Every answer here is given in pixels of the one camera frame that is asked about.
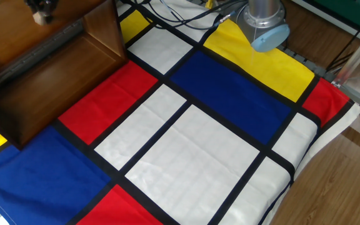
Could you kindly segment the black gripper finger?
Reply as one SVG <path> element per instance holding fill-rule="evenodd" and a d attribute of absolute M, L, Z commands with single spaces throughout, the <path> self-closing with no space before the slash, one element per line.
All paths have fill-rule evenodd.
<path fill-rule="evenodd" d="M 30 8 L 32 14 L 39 12 L 39 0 L 25 0 L 25 4 Z"/>
<path fill-rule="evenodd" d="M 41 0 L 41 11 L 50 16 L 56 8 L 56 0 Z"/>

